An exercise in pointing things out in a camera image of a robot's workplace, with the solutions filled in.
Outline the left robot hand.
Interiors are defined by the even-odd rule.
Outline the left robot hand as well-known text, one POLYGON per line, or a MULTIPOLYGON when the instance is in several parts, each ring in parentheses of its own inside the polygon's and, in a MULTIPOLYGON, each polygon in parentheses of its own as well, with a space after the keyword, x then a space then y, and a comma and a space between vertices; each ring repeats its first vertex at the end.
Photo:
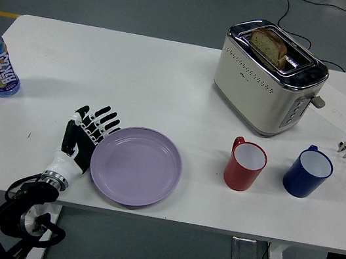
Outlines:
POLYGON ((68 121, 62 145, 44 175, 57 178, 65 187, 90 168, 92 153, 107 136, 120 129, 117 113, 109 106, 91 112, 83 106, 68 121))

